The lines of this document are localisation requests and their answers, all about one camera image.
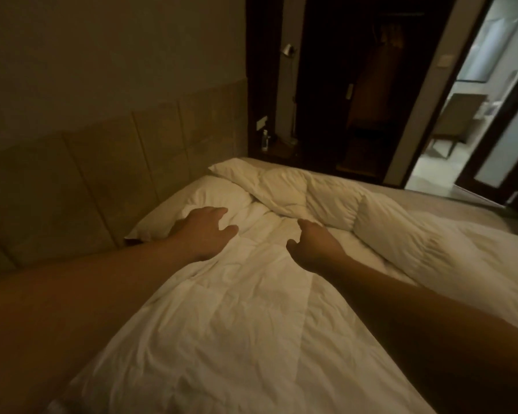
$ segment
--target wall socket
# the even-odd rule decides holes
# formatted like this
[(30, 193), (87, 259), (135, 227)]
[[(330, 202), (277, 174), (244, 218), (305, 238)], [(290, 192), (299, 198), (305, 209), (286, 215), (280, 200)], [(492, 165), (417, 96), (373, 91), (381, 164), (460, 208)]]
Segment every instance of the wall socket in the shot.
[(264, 116), (257, 121), (257, 123), (256, 123), (257, 131), (260, 131), (261, 129), (264, 128), (264, 126), (267, 124), (267, 119), (268, 119), (268, 116)]

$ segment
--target floor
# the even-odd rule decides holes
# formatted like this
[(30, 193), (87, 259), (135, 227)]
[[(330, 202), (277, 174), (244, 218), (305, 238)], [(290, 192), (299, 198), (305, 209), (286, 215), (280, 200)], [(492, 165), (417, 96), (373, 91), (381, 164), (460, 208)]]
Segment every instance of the floor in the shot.
[(472, 136), (470, 145), (459, 143), (449, 159), (445, 157), (451, 147), (451, 141), (442, 140), (433, 143), (418, 159), (405, 188), (485, 206), (499, 206), (454, 185), (489, 124), (490, 120), (487, 120), (480, 125), (478, 133)]

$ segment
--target pillow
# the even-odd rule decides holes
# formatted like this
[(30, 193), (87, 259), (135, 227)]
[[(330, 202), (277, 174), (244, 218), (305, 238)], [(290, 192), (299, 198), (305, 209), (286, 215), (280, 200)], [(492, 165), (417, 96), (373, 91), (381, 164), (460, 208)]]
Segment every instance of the pillow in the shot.
[(219, 222), (219, 226), (223, 227), (227, 225), (226, 221), (252, 201), (248, 192), (231, 181), (206, 175), (161, 203), (136, 224), (125, 239), (149, 242), (166, 238), (178, 219), (185, 218), (192, 209), (204, 206), (228, 208), (227, 214)]

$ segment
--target bedsheet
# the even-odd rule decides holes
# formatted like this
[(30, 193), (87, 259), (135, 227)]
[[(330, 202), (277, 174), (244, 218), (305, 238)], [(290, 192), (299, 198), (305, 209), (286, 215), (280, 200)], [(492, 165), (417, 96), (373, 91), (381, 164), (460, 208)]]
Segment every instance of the bedsheet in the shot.
[(212, 171), (253, 198), (221, 220), (239, 234), (170, 278), (76, 378), (90, 412), (432, 413), (343, 297), (292, 261), (298, 217), (364, 264), (518, 326), (518, 237), (348, 180), (238, 159)]

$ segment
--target doorway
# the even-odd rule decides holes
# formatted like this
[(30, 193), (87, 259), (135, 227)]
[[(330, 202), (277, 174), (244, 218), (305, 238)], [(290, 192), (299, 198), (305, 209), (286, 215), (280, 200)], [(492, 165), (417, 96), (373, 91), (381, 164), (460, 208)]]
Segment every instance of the doorway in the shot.
[[(493, 0), (405, 188), (502, 205), (458, 179), (475, 155), (482, 162), (487, 158), (476, 154), (481, 145), (489, 147), (486, 134), (498, 138), (506, 129), (503, 105), (517, 82), (518, 0)], [(504, 126), (499, 129), (497, 121)]]

